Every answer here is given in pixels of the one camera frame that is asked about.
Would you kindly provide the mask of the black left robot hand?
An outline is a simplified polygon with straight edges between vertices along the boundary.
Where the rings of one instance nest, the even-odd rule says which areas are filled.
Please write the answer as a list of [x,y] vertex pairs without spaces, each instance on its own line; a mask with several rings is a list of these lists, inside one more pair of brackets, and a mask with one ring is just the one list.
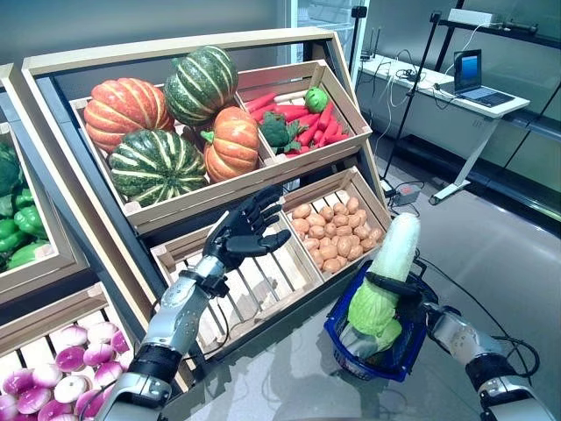
[[291,237],[289,229],[265,235],[269,226],[280,221],[282,193],[281,185],[271,185],[226,211],[206,238],[203,258],[216,259],[227,273],[245,258],[264,256],[284,246]]

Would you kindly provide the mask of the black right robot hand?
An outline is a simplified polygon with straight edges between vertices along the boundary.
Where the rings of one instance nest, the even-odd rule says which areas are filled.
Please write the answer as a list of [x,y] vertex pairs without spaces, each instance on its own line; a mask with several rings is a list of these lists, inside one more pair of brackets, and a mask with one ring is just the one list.
[[400,322],[426,324],[426,303],[438,304],[437,293],[420,277],[409,273],[407,279],[397,281],[382,275],[366,273],[367,282],[381,289],[396,300],[397,316]]

